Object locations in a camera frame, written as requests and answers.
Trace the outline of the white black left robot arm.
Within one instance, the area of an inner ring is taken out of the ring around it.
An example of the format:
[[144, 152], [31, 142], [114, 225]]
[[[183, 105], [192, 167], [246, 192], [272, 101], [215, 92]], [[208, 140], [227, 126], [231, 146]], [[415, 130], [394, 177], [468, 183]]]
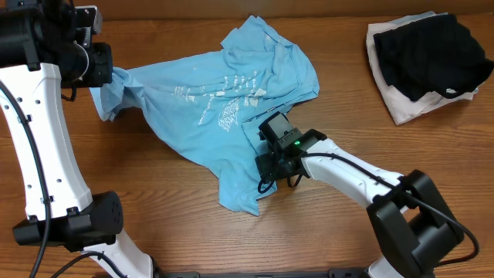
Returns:
[[21, 246], [49, 246], [95, 260], [112, 277], [158, 277], [154, 259], [124, 230], [115, 192], [93, 194], [81, 175], [63, 113], [64, 90], [112, 80], [111, 48], [94, 42], [103, 20], [94, 5], [11, 0], [1, 10], [1, 109], [23, 177]]

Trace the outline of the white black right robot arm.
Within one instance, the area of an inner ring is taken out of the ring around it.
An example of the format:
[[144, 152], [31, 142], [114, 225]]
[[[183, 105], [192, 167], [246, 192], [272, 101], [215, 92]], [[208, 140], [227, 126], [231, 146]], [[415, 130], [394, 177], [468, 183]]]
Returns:
[[261, 182], [307, 177], [333, 186], [367, 211], [381, 256], [331, 277], [433, 277], [464, 232], [423, 172], [385, 171], [347, 153], [314, 129], [302, 133], [277, 112], [259, 125], [268, 151], [255, 162]]

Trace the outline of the light blue t-shirt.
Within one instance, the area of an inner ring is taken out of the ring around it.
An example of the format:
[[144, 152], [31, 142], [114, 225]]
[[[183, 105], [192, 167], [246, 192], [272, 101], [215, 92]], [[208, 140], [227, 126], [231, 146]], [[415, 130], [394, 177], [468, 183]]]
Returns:
[[102, 120], [139, 108], [163, 142], [218, 178], [222, 206], [258, 215], [258, 201], [271, 193], [260, 185], [255, 164], [267, 150], [259, 125], [319, 91], [316, 70], [301, 48], [250, 17], [219, 51], [115, 68], [111, 83], [90, 92]]

